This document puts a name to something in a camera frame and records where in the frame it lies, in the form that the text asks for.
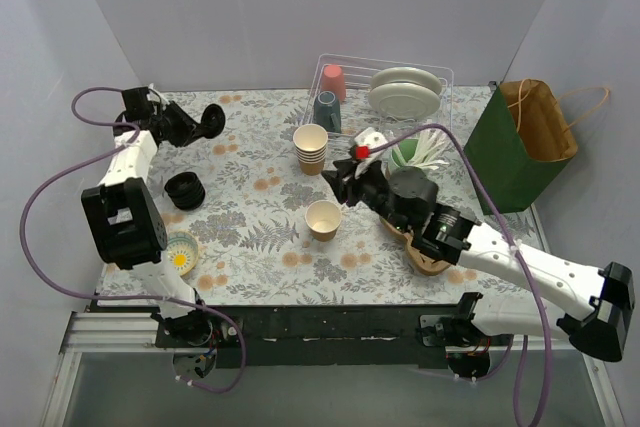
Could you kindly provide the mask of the single brown paper cup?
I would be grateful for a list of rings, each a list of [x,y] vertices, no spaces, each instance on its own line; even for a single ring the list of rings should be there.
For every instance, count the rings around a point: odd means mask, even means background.
[[[331,241],[342,222],[340,207],[330,201],[313,202],[305,213],[305,221],[312,237],[319,242]]]

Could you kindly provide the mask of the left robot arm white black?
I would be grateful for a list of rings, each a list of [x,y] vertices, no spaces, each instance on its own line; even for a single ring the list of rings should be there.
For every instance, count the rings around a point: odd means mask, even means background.
[[[100,183],[81,195],[101,259],[129,272],[155,297],[153,319],[166,333],[193,347],[213,340],[214,326],[202,300],[172,264],[165,223],[147,187],[152,160],[161,143],[186,147],[220,135],[223,109],[207,106],[195,121],[178,104],[149,87],[121,93],[123,111],[112,126],[117,153]]]

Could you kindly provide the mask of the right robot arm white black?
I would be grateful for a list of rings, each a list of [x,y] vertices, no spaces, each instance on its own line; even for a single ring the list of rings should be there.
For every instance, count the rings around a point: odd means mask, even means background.
[[[361,170],[344,159],[322,171],[336,200],[364,203],[401,232],[425,257],[461,265],[506,280],[543,299],[533,308],[534,326],[517,325],[523,335],[558,333],[580,352],[606,362],[623,358],[635,308],[630,268],[576,264],[508,241],[491,226],[437,200],[438,186],[418,168],[404,167],[390,177],[381,164]]]

